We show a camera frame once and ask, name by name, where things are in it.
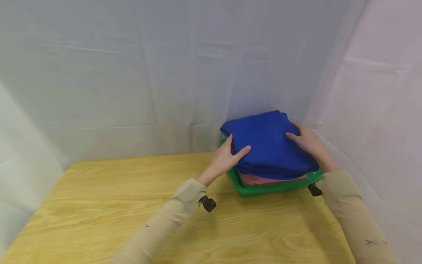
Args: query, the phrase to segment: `green plastic tray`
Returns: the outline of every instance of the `green plastic tray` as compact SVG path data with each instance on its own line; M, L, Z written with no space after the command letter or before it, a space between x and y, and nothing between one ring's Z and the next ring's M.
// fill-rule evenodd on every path
M226 141L226 138L223 137L220 141L222 145ZM238 171L235 167L232 167L228 172L228 176L232 179L233 184L239 195L243 198L254 197L259 195L265 195L270 193L280 193L285 191L304 189L312 183L316 183L321 180L322 171L318 170L315 172L309 172L306 175L305 179L289 181L289 182L279 182L262 186L254 187L244 187L240 179Z

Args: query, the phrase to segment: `wood grain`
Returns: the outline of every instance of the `wood grain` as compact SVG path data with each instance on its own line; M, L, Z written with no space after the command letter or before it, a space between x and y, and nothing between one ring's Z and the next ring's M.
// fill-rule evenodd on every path
M1 264L109 263L212 153L71 165ZM354 263L323 198L308 190L241 198L223 175L153 263Z

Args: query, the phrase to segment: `tan jacket sleeve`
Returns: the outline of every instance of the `tan jacket sleeve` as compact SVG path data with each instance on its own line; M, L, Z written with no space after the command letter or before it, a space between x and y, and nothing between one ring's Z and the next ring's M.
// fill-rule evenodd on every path
M206 187L194 179L185 182L173 198L138 231L113 264L146 264L164 240L199 208Z
M356 185L343 170L322 175L315 184L343 229L357 264L396 264L397 261Z

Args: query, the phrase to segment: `blue cloth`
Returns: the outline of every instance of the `blue cloth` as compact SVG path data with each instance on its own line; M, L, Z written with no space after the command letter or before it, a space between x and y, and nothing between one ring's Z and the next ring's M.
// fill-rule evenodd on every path
M286 137L286 132L300 135L299 129L278 110L227 121L220 130L225 136L233 134L233 154L252 146L236 165L240 173L291 180L319 169L311 155Z

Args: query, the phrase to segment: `black clip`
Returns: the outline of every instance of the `black clip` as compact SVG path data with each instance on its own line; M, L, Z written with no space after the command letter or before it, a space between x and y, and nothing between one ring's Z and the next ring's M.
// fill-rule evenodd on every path
M320 196L322 195L322 191L315 186L315 183L312 183L308 186L309 191L311 192L312 196Z
M206 195L202 197L201 199L199 199L199 202L202 203L205 210L207 210L208 212L211 212L215 207L217 207L217 204L215 203L215 201L211 198L208 198L208 196Z

